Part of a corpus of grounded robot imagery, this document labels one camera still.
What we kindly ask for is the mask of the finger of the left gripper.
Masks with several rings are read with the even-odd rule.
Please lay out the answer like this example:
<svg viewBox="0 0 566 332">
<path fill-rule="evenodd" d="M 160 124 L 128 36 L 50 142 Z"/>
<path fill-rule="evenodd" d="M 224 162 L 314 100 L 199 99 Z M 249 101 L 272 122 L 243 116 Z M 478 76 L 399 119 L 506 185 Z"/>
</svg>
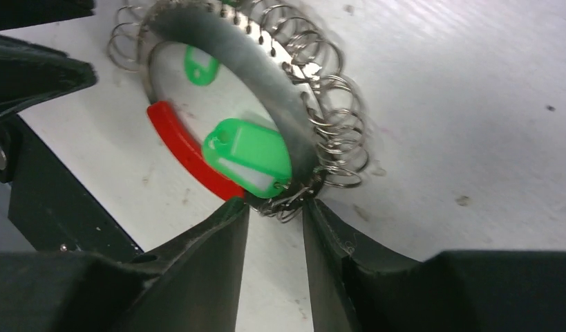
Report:
<svg viewBox="0 0 566 332">
<path fill-rule="evenodd" d="M 0 35 L 0 122 L 28 107 L 96 83 L 96 72 L 88 62 Z"/>
<path fill-rule="evenodd" d="M 0 0 L 0 31 L 94 15 L 94 0 Z"/>
</svg>

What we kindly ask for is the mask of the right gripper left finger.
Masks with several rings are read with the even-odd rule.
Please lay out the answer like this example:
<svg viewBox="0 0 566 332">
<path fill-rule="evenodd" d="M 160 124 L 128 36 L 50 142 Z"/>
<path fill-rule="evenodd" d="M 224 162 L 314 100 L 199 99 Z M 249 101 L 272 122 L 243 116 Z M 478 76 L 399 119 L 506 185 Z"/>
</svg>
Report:
<svg viewBox="0 0 566 332">
<path fill-rule="evenodd" d="M 233 331 L 248 225 L 234 198 L 129 262 L 0 254 L 0 331 Z"/>
</svg>

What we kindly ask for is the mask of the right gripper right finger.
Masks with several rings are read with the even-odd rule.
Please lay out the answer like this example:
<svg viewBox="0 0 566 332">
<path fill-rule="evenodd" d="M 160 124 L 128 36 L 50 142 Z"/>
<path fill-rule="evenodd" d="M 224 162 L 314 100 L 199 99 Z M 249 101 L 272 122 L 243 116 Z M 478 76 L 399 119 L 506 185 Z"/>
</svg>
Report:
<svg viewBox="0 0 566 332">
<path fill-rule="evenodd" d="M 566 251 L 446 250 L 416 261 L 303 208 L 315 331 L 566 331 Z"/>
</svg>

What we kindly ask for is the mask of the metal keyring with red handle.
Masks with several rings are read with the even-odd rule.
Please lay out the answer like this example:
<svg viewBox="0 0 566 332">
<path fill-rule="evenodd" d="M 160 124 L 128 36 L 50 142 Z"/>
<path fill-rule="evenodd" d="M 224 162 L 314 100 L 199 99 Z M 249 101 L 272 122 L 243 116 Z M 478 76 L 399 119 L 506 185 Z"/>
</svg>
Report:
<svg viewBox="0 0 566 332">
<path fill-rule="evenodd" d="M 114 19 L 108 57 L 140 76 L 156 132 L 216 196 L 241 197 L 259 214 L 286 222 L 323 187 L 362 184 L 369 155 L 361 100 L 343 76 L 341 49 L 294 6 L 284 1 L 123 1 Z M 206 163 L 202 144 L 208 134 L 196 138 L 180 119 L 167 97 L 180 82 L 163 78 L 156 66 L 160 52 L 177 45 L 217 59 L 263 107 L 264 119 L 234 118 L 281 134 L 292 167 L 281 194 L 260 199 Z"/>
</svg>

